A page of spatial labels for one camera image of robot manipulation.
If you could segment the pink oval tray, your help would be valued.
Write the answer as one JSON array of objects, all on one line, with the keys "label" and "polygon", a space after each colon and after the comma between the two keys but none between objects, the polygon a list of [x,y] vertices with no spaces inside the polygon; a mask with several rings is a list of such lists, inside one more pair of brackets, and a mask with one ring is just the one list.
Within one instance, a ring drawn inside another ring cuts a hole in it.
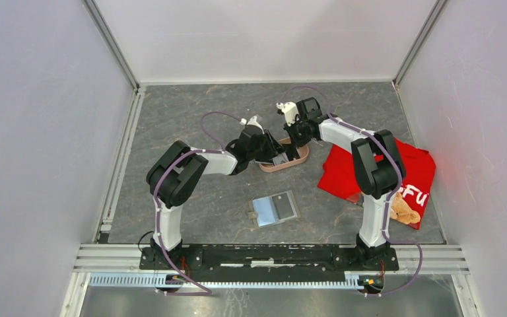
[{"label": "pink oval tray", "polygon": [[[284,146],[285,144],[290,142],[290,139],[289,139],[289,137],[287,137],[287,138],[278,140],[278,142],[282,146]],[[258,164],[258,166],[260,167],[260,169],[262,171],[267,172],[267,173],[272,173],[272,172],[281,171],[286,168],[291,168],[293,166],[297,166],[299,164],[304,163],[307,160],[309,154],[310,154],[310,148],[308,145],[305,145],[302,148],[300,148],[300,159],[290,160],[288,163],[282,164],[279,166],[274,166],[273,163],[262,163],[262,162],[256,162],[256,161],[255,161],[255,163]]]}]

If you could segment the grey card holder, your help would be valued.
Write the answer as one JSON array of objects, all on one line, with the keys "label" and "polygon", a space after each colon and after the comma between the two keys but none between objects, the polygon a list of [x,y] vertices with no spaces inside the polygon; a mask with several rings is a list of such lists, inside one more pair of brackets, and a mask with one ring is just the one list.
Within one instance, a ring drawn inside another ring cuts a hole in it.
[{"label": "grey card holder", "polygon": [[259,197],[249,202],[248,219],[254,227],[268,227],[300,218],[300,209],[291,190]]}]

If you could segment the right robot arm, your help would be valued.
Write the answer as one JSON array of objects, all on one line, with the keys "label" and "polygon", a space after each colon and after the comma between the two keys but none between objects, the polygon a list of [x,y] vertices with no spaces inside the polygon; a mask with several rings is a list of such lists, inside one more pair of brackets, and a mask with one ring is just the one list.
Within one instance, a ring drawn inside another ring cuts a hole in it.
[{"label": "right robot arm", "polygon": [[362,226],[356,238],[355,262],[372,269],[389,248],[389,218],[394,196],[405,177],[395,138],[388,130],[365,130],[331,113],[324,114],[315,98],[279,102],[284,129],[292,143],[304,146],[325,141],[352,155],[355,180],[363,196]]}]

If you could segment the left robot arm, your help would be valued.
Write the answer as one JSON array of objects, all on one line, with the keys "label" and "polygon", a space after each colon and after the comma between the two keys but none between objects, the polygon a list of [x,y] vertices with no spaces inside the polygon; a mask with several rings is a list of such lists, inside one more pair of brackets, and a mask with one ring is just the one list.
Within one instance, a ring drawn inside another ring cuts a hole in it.
[{"label": "left robot arm", "polygon": [[174,142],[146,177],[155,207],[151,246],[158,248],[156,261],[165,269],[173,269],[180,263],[183,204],[202,176],[235,176],[252,161],[271,162],[286,152],[287,148],[268,130],[255,125],[247,125],[238,138],[222,149],[199,149],[183,141]]}]

